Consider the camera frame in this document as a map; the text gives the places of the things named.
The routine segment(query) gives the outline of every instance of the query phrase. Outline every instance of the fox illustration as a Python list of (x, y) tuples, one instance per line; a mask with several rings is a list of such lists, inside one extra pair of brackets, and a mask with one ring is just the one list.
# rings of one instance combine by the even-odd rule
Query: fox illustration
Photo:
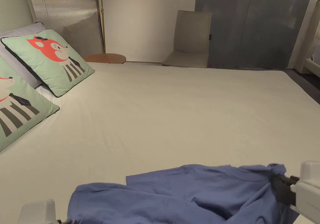
[(40, 113), (28, 100), (10, 92), (13, 85), (13, 77), (0, 77), (0, 127), (7, 137)]
[(69, 48), (63, 47), (57, 41), (35, 36), (27, 40), (34, 48), (40, 50), (42, 54), (50, 60), (58, 62), (66, 71), (69, 81), (73, 81), (82, 75), (85, 70), (80, 63), (69, 56)]

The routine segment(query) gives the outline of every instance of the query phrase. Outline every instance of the upholstered headboard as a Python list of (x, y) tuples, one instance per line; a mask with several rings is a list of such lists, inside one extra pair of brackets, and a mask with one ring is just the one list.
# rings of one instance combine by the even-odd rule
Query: upholstered headboard
[(0, 33), (30, 25), (35, 19), (31, 0), (0, 0)]

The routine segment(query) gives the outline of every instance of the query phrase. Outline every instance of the white bed sheet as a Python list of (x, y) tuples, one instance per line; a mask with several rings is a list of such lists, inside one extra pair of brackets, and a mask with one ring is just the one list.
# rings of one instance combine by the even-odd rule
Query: white bed sheet
[(0, 220), (53, 198), (66, 218), (80, 184), (184, 164), (319, 160), (320, 106), (285, 73), (90, 63), (60, 111), (0, 153)]

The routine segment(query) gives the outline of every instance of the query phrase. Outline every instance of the headboard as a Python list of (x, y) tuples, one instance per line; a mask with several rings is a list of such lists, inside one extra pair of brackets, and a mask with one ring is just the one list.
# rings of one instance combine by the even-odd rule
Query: headboard
[(309, 27), (302, 43), (297, 63), (303, 63), (304, 68), (320, 77), (320, 65), (312, 61), (312, 55), (320, 41), (320, 0), (312, 13)]
[(28, 26), (35, 20), (31, 0), (0, 0), (0, 33)]

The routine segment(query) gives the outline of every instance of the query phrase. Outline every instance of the floor lamp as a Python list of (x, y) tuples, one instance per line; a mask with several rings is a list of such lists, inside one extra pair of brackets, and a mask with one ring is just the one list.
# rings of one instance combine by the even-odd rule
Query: floor lamp
[(106, 53), (106, 36), (105, 36), (105, 29), (104, 29), (103, 0), (101, 0), (101, 14), (102, 14), (102, 41), (103, 41), (103, 52)]

